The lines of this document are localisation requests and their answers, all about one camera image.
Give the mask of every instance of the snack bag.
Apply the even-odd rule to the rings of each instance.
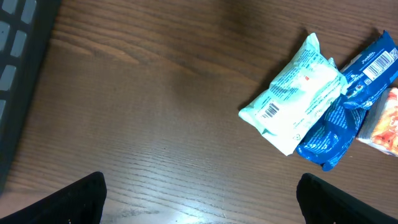
[[[366,110],[397,77],[396,46],[387,32],[342,69],[350,87],[297,146],[302,157],[331,170],[353,142]]]
[[[346,109],[346,98],[341,96],[327,109],[326,113],[297,146],[297,153],[329,171],[344,156],[354,141],[365,118],[366,110]]]
[[[389,88],[369,110],[358,140],[398,156],[398,88]]]
[[[398,50],[387,31],[341,70],[350,87],[344,107],[370,109],[398,76]]]
[[[346,88],[346,78],[321,55],[311,34],[269,89],[239,116],[287,156]]]

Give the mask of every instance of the wet wipes package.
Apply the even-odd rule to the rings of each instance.
[[[346,78],[321,55],[318,39],[311,34],[269,89],[239,116],[287,156],[340,94],[346,93],[347,86]]]

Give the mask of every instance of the gray key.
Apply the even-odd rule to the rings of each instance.
[[[7,65],[0,77],[0,90],[9,91],[11,89],[12,81],[15,77],[17,68],[12,65]]]

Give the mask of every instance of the black object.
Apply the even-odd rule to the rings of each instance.
[[[312,174],[302,176],[297,186],[297,200],[307,224],[398,223]]]
[[[0,0],[0,193],[60,0]]]
[[[99,224],[105,198],[104,175],[95,172],[0,219],[0,224]]]

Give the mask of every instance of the barcode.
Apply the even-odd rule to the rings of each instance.
[[[394,62],[395,58],[388,52],[383,52],[372,64],[370,64],[363,73],[374,81],[379,75],[385,72]]]
[[[273,104],[270,103],[268,105],[268,108],[266,109],[266,111],[264,112],[263,115],[261,115],[263,118],[272,118],[273,116],[275,116],[275,114],[279,111],[279,108]]]

